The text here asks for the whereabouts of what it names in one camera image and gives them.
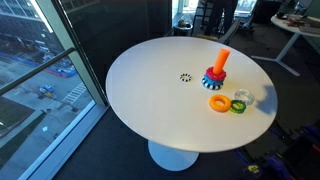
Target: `white desk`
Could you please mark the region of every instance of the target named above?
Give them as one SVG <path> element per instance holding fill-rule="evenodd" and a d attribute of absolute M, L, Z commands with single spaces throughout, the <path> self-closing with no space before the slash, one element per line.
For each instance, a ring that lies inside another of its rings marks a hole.
<path fill-rule="evenodd" d="M 222 47 L 231 50 L 224 66 L 227 78 L 221 90 L 208 90 L 201 80 Z M 192 80 L 180 81 L 183 73 Z M 210 108 L 211 96 L 233 99 L 241 88 L 256 98 L 243 114 Z M 199 152 L 250 143 L 269 128 L 277 111 L 275 88 L 259 65 L 235 49 L 200 38 L 159 38 L 128 49 L 110 67 L 106 91 L 118 117 L 149 140 L 152 158 L 171 171 L 191 166 Z"/>
<path fill-rule="evenodd" d="M 320 19 L 317 18 L 312 18 L 309 17 L 310 19 L 313 20 L 318 20 L 320 21 Z M 306 35 L 306 36 L 313 36 L 313 37 L 320 37 L 319 34 L 313 34 L 313 33 L 305 33 L 305 32 L 301 32 L 299 30 L 298 27 L 290 27 L 287 26 L 287 24 L 285 23 L 286 20 L 282 20 L 282 19 L 278 19 L 276 16 L 272 16 L 271 18 L 271 22 L 273 24 L 275 24 L 276 26 L 285 29 L 287 31 L 293 32 L 294 35 L 291 37 L 291 39 L 288 41 L 288 43 L 285 45 L 285 47 L 282 49 L 282 51 L 280 52 L 280 54 L 275 58 L 266 58 L 266 57 L 260 57 L 260 56 L 251 56 L 252 58 L 255 59 L 259 59 L 259 60 L 264 60 L 264 61 L 272 61 L 272 62 L 276 62 L 278 63 L 280 66 L 284 67 L 285 69 L 287 69 L 288 71 L 290 71 L 292 74 L 294 74 L 295 76 L 300 76 L 300 74 L 298 72 L 296 72 L 295 70 L 293 70 L 292 68 L 290 68 L 289 66 L 287 66 L 286 64 L 284 64 L 283 62 L 281 62 L 282 58 L 287 54 L 287 52 L 289 51 L 289 49 L 291 48 L 291 46 L 293 45 L 294 42 L 296 42 L 296 40 L 298 39 L 298 37 L 300 36 L 300 34 L 302 35 Z"/>

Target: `stacking ring toy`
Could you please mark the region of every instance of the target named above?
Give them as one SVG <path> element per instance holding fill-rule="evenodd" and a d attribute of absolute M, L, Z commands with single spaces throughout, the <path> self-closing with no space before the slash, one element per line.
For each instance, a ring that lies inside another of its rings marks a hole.
<path fill-rule="evenodd" d="M 231 112 L 241 114 L 244 112 L 244 110 L 246 110 L 246 104 L 243 101 L 241 100 L 231 101 L 231 107 L 230 107 Z"/>
<path fill-rule="evenodd" d="M 190 76 L 190 74 L 182 74 L 180 76 L 180 80 L 183 82 L 189 82 L 189 81 L 191 81 L 191 76 Z"/>
<path fill-rule="evenodd" d="M 227 77 L 227 73 L 222 70 L 221 73 L 219 75 L 214 75 L 212 70 L 213 70 L 214 67 L 209 67 L 206 71 L 206 75 L 214 80 L 214 81 L 223 81 L 226 77 Z"/>
<path fill-rule="evenodd" d="M 228 97 L 217 94 L 210 98 L 209 105 L 212 109 L 219 112 L 226 112 L 231 107 L 231 101 Z"/>
<path fill-rule="evenodd" d="M 238 91 L 236 91 L 236 93 L 234 94 L 234 98 L 236 100 L 243 101 L 247 106 L 250 106 L 251 104 L 253 104 L 255 100 L 253 95 L 245 89 L 239 89 Z"/>
<path fill-rule="evenodd" d="M 223 83 L 210 84 L 210 83 L 208 83 L 208 81 L 207 81 L 205 78 L 202 79 L 202 84 L 203 84 L 206 88 L 208 88 L 208 89 L 210 89 L 210 90 L 219 90 L 219 89 L 221 89 L 222 86 L 223 86 Z"/>
<path fill-rule="evenodd" d="M 221 85 L 221 84 L 223 84 L 223 81 L 214 81 L 214 80 L 210 79 L 206 74 L 203 76 L 203 79 L 206 80 L 208 84 L 212 84 L 212 85 Z"/>

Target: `car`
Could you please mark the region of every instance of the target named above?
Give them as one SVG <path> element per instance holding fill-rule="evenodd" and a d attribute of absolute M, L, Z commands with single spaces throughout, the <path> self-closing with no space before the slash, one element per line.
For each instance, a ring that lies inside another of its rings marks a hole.
<path fill-rule="evenodd" d="M 49 60 L 51 60 L 53 57 L 54 57 L 54 54 L 52 54 L 52 53 L 45 53 L 42 58 L 43 58 L 44 61 L 49 61 Z"/>
<path fill-rule="evenodd" d="M 52 93 L 54 91 L 53 87 L 49 85 L 44 85 L 39 90 L 41 93 L 46 93 L 46 92 Z"/>

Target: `green ring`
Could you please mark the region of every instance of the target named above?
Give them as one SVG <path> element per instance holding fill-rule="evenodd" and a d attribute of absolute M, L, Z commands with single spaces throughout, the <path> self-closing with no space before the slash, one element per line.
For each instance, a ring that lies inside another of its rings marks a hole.
<path fill-rule="evenodd" d="M 244 110 L 246 110 L 247 106 L 243 101 L 240 100 L 232 100 L 231 101 L 231 107 L 230 107 L 230 111 L 237 113 L 237 114 L 242 114 L 244 112 Z"/>

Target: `crosswalk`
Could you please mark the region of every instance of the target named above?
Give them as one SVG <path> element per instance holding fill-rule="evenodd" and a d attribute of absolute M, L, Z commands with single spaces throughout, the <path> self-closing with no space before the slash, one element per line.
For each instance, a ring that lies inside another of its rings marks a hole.
<path fill-rule="evenodd" d="M 63 102 L 72 104 L 87 90 L 83 83 L 80 83 L 74 88 L 66 97 L 63 98 Z"/>

